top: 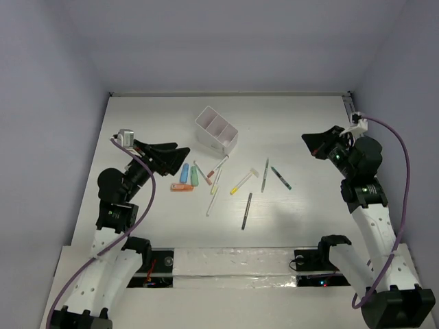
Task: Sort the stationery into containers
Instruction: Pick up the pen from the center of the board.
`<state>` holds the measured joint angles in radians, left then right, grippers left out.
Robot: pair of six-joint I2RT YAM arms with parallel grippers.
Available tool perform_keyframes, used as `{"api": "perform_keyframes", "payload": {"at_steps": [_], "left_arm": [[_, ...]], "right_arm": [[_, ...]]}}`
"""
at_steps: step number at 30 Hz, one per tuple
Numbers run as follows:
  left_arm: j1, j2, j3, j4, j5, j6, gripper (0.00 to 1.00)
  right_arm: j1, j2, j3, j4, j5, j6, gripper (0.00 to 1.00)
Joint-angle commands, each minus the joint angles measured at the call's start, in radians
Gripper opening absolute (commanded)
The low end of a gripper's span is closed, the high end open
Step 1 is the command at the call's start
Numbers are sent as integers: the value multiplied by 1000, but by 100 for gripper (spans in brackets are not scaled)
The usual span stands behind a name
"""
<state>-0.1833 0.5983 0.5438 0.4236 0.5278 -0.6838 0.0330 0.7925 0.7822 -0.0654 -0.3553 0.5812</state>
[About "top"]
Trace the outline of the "green fineliner pen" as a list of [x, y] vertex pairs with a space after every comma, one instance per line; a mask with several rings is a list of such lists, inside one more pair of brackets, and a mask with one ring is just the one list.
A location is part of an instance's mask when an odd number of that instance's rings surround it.
[[285, 180], [285, 178], [273, 167], [270, 166], [272, 172], [275, 176], [282, 182], [282, 184], [290, 191], [292, 189], [291, 185]]

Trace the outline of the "clear pen cap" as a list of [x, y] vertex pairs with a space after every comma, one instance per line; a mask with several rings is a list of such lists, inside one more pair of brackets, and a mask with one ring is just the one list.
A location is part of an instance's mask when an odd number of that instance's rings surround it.
[[251, 172], [254, 176], [259, 177], [259, 172], [258, 172], [256, 169], [251, 168], [250, 172]]

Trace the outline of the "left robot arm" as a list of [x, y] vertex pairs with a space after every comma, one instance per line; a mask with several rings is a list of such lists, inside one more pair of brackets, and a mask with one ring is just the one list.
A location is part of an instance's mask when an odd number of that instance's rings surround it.
[[133, 275], [152, 262], [150, 240], [132, 235], [152, 203], [140, 213], [132, 199], [146, 182], [155, 193], [154, 176], [176, 175], [191, 151], [177, 143], [111, 142], [131, 160], [124, 171], [107, 168], [98, 175], [99, 213], [88, 259], [55, 297], [46, 328], [113, 327], [112, 312]]

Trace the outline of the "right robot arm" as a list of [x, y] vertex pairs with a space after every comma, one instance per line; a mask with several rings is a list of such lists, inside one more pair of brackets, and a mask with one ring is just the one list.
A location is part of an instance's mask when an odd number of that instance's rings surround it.
[[418, 328], [436, 299], [407, 268], [398, 250], [385, 192], [377, 179], [382, 146], [367, 136], [354, 138], [340, 126], [322, 133], [303, 134], [311, 155], [330, 160], [343, 175], [342, 199], [366, 244], [369, 262], [357, 255], [345, 236], [321, 238], [317, 263], [335, 267], [354, 288], [352, 307], [360, 309], [369, 328]]

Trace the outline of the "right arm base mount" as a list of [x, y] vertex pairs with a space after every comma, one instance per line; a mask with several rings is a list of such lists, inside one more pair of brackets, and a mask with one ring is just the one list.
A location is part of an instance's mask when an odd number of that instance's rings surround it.
[[343, 235], [324, 236], [317, 248], [296, 249], [289, 262], [289, 268], [298, 274], [299, 287], [347, 287], [349, 283], [339, 269], [329, 260], [331, 247], [351, 245], [351, 241]]

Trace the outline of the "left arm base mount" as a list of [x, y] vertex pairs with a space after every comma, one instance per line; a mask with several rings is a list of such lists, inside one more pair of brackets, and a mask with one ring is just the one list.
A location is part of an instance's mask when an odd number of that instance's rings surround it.
[[128, 288], [172, 288], [173, 287], [173, 249], [153, 249], [150, 240], [129, 237], [126, 249], [141, 255], [140, 269], [133, 275]]

